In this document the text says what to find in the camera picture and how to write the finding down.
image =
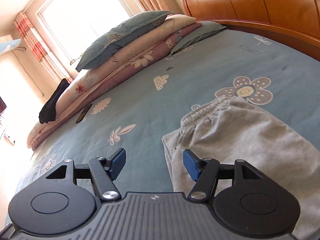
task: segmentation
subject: black phone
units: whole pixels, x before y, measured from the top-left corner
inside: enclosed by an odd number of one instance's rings
[[[90,110],[92,104],[88,104],[81,112],[81,114],[79,115],[76,123],[79,123],[82,121],[82,119],[85,117],[85,115],[87,114],[87,112]]]

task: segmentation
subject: bed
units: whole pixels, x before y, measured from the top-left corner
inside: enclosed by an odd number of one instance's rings
[[[17,192],[62,160],[87,163],[120,147],[127,152],[115,181],[121,194],[172,191],[161,138],[240,77],[266,77],[265,98],[250,102],[320,149],[320,0],[183,1],[188,15],[229,30],[144,68],[94,100],[80,123],[79,114],[71,117],[35,149]],[[89,181],[78,185],[92,192]]]

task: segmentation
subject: window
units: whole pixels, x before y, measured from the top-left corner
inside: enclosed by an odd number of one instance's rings
[[[123,0],[50,0],[38,14],[71,62],[132,15]]]

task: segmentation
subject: bed frame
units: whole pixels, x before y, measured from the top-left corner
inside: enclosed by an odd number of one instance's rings
[[[189,16],[255,33],[320,61],[320,0],[183,0]]]

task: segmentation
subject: bed sheet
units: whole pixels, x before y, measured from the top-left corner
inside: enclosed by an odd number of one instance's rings
[[[319,149],[319,80],[320,62],[313,58],[251,33],[224,30],[141,70],[93,101],[82,122],[76,124],[77,114],[59,127],[34,152],[17,192],[64,159],[87,163],[120,147],[127,152],[115,181],[121,194],[172,191],[162,136],[179,128],[185,114],[223,93],[251,93],[250,103]],[[90,181],[78,185],[92,192]]]

